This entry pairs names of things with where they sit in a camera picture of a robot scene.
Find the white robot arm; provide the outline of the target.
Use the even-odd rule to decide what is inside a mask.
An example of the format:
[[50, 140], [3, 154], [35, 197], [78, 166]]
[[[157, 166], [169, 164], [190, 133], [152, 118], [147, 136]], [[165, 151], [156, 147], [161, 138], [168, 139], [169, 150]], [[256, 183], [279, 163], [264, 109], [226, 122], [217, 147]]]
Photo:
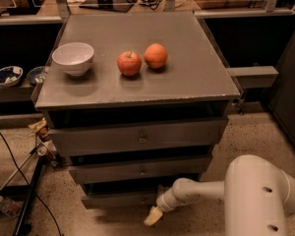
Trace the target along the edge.
[[224, 201], [225, 236], [287, 236], [286, 218], [295, 215], [295, 179], [259, 156], [241, 155], [223, 181], [179, 178], [171, 188], [160, 188], [145, 225], [201, 198]]

